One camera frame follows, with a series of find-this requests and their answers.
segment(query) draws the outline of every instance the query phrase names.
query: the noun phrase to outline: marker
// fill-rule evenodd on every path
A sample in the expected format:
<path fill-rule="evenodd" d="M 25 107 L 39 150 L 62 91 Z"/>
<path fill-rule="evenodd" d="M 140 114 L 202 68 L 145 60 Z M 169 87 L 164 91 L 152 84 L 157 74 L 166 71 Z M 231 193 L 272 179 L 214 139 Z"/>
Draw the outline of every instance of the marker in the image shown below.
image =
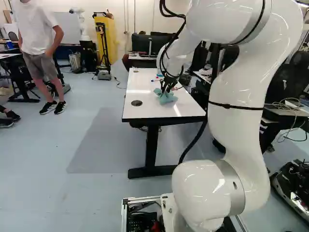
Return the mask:
<path fill-rule="evenodd" d="M 161 80 L 163 80 L 163 79 L 151 80 L 151 82 L 161 81 Z"/>

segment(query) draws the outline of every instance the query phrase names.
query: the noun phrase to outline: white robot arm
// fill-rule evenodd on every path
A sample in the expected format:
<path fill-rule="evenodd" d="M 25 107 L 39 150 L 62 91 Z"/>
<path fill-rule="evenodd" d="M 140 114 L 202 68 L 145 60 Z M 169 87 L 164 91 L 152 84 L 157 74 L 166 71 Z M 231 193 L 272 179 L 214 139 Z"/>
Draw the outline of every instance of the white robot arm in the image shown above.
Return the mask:
<path fill-rule="evenodd" d="M 267 202 L 260 121 L 269 83 L 297 45 L 302 26 L 294 0 L 192 0 L 183 32 L 163 54 L 166 70 L 177 76 L 184 55 L 201 40 L 240 49 L 235 63 L 214 80 L 209 98 L 209 127 L 226 147 L 225 157 L 183 163 L 172 176 L 175 202 L 194 231 L 215 231 L 224 217 Z"/>

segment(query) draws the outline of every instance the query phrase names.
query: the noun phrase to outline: gray shorts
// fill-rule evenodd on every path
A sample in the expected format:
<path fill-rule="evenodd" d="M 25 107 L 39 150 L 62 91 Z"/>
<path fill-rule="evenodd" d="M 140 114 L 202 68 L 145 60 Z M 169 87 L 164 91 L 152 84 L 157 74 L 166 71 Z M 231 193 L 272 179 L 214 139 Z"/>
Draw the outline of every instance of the gray shorts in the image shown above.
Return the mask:
<path fill-rule="evenodd" d="M 29 73 L 33 79 L 41 79 L 44 77 L 48 80 L 57 78 L 57 69 L 53 58 L 49 58 L 44 54 L 41 55 L 30 55 L 23 52 L 23 57 Z"/>

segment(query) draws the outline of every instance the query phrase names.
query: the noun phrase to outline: sneaker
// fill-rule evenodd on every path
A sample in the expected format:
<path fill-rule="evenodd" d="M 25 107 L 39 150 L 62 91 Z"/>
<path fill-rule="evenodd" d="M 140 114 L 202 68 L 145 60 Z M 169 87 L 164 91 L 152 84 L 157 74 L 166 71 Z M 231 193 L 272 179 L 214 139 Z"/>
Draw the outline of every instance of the sneaker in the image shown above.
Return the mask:
<path fill-rule="evenodd" d="M 40 110 L 40 114 L 41 115 L 45 115 L 48 114 L 49 112 L 55 110 L 57 106 L 57 102 L 53 101 L 53 102 L 48 102 L 45 104 L 45 106 Z"/>
<path fill-rule="evenodd" d="M 66 108 L 66 106 L 67 106 L 67 103 L 65 101 L 62 101 L 62 102 L 60 101 L 55 109 L 55 112 L 54 112 L 55 115 L 61 114 Z"/>
<path fill-rule="evenodd" d="M 9 128 L 14 124 L 13 119 L 0 118 L 0 128 Z"/>
<path fill-rule="evenodd" d="M 18 122 L 20 120 L 20 116 L 13 112 L 12 110 L 6 113 L 6 116 L 12 119 L 14 122 Z"/>

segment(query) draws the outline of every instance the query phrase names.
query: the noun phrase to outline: man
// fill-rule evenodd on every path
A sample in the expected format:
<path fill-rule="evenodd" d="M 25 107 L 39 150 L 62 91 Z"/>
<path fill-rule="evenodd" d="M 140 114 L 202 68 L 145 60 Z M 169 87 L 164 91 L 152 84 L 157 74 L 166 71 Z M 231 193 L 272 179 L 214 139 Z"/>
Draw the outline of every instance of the man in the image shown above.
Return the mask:
<path fill-rule="evenodd" d="M 0 128 L 11 127 L 15 122 L 20 120 L 20 116 L 14 113 L 12 110 L 0 105 L 0 112 L 6 114 L 7 118 L 0 118 Z"/>
<path fill-rule="evenodd" d="M 37 88 L 46 97 L 47 103 L 40 111 L 45 115 L 53 110 L 61 114 L 65 107 L 64 92 L 53 61 L 53 53 L 60 45 L 63 31 L 51 12 L 37 0 L 13 0 L 12 8 L 19 28 L 18 45 Z M 53 41 L 52 29 L 56 32 Z M 44 76 L 55 85 L 59 103 L 52 98 L 43 82 Z"/>

